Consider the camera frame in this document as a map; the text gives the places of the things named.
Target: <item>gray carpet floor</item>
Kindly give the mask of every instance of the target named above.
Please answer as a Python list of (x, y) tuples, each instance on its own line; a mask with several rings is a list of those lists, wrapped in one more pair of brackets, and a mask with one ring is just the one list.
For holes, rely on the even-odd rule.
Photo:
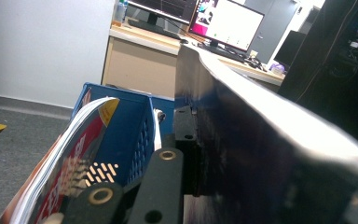
[(0, 216), (8, 203), (69, 123), (0, 109)]

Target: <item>brass hole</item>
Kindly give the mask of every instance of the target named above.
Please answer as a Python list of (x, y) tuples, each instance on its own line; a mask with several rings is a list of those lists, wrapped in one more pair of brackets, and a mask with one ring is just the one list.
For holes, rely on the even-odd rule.
[(89, 194), (89, 202), (92, 204), (103, 204), (113, 197), (113, 191), (109, 188), (95, 189)]
[(175, 159), (176, 153), (172, 151), (163, 151), (159, 153), (159, 157), (162, 158), (165, 161), (170, 161)]

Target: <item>white wall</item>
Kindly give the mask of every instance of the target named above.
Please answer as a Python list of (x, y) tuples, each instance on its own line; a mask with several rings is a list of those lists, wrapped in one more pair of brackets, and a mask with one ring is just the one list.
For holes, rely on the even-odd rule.
[(298, 31), (301, 28), (302, 24), (304, 23), (304, 21), (307, 19), (308, 15), (310, 14), (310, 10), (313, 8), (313, 6), (314, 6), (314, 0), (302, 0), (302, 1), (297, 2), (297, 13), (295, 14), (295, 16), (292, 18), (291, 22), (287, 26), (286, 31), (284, 32), (281, 41), (279, 42), (277, 48), (275, 49), (274, 53), (272, 54), (272, 56), (268, 62), (267, 68), (270, 68), (270, 66), (273, 63), (276, 63), (273, 59), (275, 58), (275, 55), (278, 53), (279, 49), (281, 48), (283, 41), (289, 35), (289, 32), (291, 30)]
[(73, 107), (101, 83), (114, 0), (0, 0), (0, 96)]

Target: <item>bottle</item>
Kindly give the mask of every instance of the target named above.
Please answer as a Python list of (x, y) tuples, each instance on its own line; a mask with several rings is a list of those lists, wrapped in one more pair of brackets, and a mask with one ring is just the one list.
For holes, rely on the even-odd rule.
[(124, 15), (123, 15), (123, 21), (121, 23), (124, 23), (126, 21), (128, 6), (129, 6), (129, 0), (124, 0)]
[(117, 3), (117, 8), (112, 21), (112, 25), (121, 26), (125, 12), (124, 9), (124, 0), (119, 0), (119, 2)]

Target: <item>mounting hole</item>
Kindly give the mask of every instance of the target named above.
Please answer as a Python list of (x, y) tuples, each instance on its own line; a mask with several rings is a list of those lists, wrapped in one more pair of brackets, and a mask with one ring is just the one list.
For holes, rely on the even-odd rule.
[(163, 151), (159, 153), (159, 157), (165, 161), (173, 160), (176, 157), (176, 153), (172, 151)]
[(159, 223), (162, 220), (162, 214), (159, 211), (152, 210), (145, 216), (147, 223)]
[(91, 204), (103, 204), (113, 197), (113, 191), (109, 188), (95, 189), (89, 194)]

